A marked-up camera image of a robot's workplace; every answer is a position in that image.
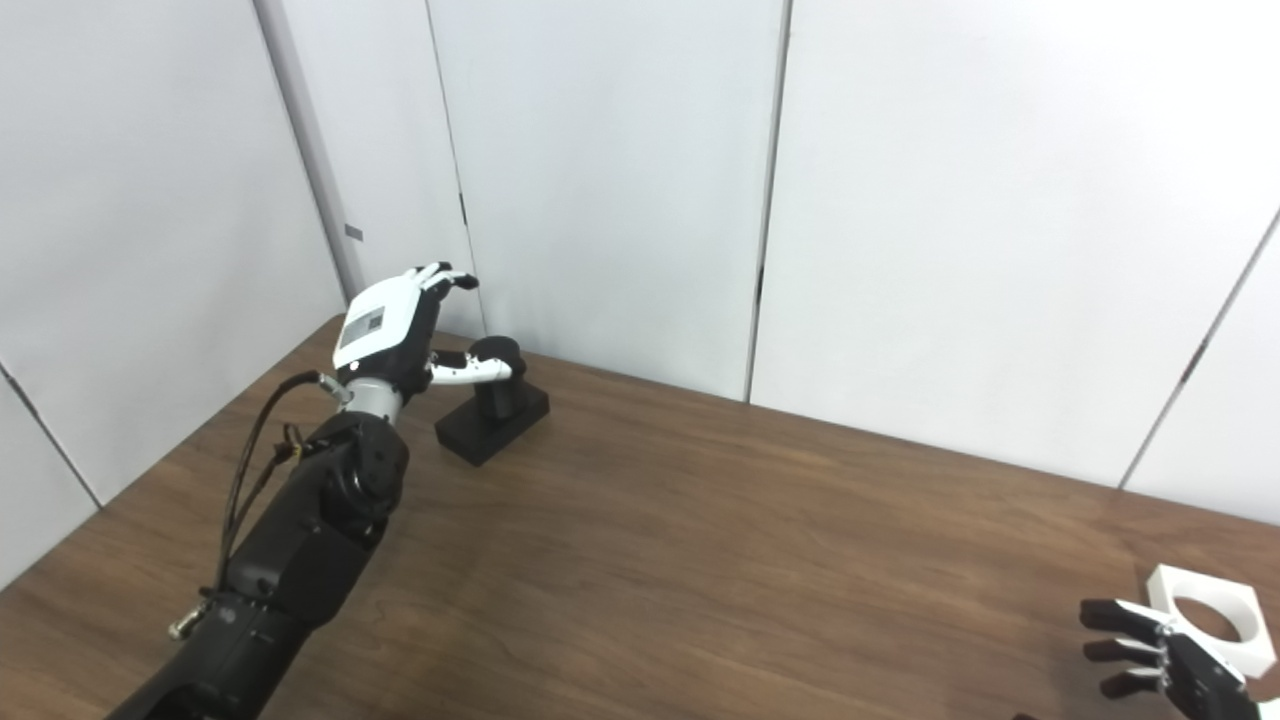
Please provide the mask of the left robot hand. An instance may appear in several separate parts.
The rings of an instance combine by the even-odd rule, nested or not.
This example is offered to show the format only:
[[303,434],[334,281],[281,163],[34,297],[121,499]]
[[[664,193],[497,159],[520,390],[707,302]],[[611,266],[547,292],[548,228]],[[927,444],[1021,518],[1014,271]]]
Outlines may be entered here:
[[449,263],[412,266],[361,291],[349,304],[333,354],[338,380],[380,380],[402,398],[426,391],[438,372],[444,386],[509,380],[524,373],[517,359],[479,351],[436,360],[433,336],[452,290],[476,290],[479,279]]

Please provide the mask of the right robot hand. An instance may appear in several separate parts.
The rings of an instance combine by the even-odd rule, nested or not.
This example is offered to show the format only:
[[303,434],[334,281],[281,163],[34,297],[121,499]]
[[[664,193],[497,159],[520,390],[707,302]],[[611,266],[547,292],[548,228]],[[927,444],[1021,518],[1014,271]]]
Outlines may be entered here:
[[1130,662],[1103,679],[1100,692],[1121,700],[1142,692],[1164,696],[1185,719],[1276,719],[1267,702],[1251,698],[1247,678],[1193,625],[1124,600],[1083,600],[1080,624],[1111,637],[1083,646],[1094,664]]

